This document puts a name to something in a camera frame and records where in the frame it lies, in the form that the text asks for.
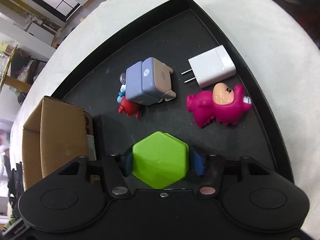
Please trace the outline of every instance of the wooden table leg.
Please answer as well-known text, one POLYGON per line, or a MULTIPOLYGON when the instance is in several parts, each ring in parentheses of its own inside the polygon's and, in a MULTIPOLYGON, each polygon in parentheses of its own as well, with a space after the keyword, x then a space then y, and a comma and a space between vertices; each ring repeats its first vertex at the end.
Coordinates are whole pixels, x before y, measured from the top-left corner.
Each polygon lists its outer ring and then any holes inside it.
POLYGON ((17 90, 20 90, 22 92, 28 93, 31 85, 29 85, 28 83, 22 82, 18 79, 12 78, 10 76, 6 76, 4 78, 4 83, 10 87, 13 87, 17 90))

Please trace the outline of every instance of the red crab toy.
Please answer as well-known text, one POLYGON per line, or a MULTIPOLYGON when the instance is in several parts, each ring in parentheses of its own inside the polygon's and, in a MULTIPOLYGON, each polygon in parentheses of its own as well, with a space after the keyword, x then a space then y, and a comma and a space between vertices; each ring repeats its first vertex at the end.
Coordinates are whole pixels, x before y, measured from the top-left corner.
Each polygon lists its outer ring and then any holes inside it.
POLYGON ((139 104, 131 102, 125 98, 125 96, 121 99, 120 106, 119 106, 119 114, 125 112, 127 116, 131 117, 133 114, 135 115, 136 119, 139 117, 139 104))

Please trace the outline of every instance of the metal prong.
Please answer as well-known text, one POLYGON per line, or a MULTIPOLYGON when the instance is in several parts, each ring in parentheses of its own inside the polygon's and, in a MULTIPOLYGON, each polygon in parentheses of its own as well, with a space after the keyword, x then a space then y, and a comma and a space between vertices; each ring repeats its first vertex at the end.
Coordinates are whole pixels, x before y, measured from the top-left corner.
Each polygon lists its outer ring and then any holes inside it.
POLYGON ((190 68, 189 70, 186 70, 185 72, 182 72, 181 75, 184 75, 185 73, 188 73, 190 71, 192 71, 192 68, 190 68))
POLYGON ((194 80, 194 79, 196 79, 196 77, 186 80, 185 83, 188 83, 189 81, 194 80))

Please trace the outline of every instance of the white charger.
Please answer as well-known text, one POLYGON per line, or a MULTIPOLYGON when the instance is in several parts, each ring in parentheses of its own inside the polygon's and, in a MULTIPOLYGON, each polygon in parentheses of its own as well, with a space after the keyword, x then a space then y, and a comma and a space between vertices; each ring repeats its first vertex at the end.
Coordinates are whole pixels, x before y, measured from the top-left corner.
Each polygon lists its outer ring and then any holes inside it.
POLYGON ((190 58, 189 63, 191 69, 182 72, 181 75, 192 71, 195 76, 186 80, 185 83, 195 79, 201 88, 218 83, 236 74, 235 64, 223 45, 190 58))

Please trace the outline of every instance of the black tray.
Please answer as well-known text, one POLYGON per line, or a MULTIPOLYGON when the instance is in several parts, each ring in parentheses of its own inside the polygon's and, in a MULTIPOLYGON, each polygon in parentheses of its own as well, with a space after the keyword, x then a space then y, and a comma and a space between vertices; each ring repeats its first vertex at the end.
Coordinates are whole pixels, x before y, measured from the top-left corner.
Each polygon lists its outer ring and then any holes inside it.
MULTIPOLYGON (((169 0, 115 33, 86 57, 52 96, 91 113, 99 154, 123 153, 160 130, 228 159, 249 155, 293 182, 281 133, 259 85, 228 38, 193 0, 169 0), (224 82, 232 88, 237 83, 244 84, 254 107, 236 126, 225 127, 213 121, 200 129, 186 109, 186 96, 198 93, 200 88, 196 82, 185 84, 188 77, 180 73, 190 69, 189 58, 221 44, 237 70, 235 77, 224 82), (174 70, 172 90, 177 98, 141 107, 137 120, 119 115, 119 76, 148 57, 155 57, 174 70)), ((176 187, 183 187, 184 182, 195 181, 187 176, 176 187)), ((131 183, 139 184, 134 179, 131 183)))

